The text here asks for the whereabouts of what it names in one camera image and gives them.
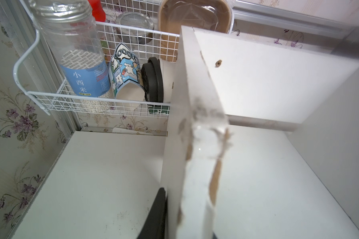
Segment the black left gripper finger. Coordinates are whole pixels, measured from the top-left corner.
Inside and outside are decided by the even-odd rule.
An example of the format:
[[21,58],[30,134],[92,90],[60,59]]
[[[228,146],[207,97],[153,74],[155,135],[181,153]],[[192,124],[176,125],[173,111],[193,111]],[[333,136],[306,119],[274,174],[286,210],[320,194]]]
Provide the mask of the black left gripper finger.
[[164,239],[166,230],[167,196],[161,187],[153,201],[147,219],[137,239]]

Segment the white wooden bookshelf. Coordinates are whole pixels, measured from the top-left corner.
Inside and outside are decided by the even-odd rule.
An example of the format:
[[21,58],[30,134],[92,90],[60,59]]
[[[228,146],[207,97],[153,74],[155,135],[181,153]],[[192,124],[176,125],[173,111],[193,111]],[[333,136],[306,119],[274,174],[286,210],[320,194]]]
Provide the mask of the white wooden bookshelf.
[[359,239],[359,60],[180,31],[170,239]]

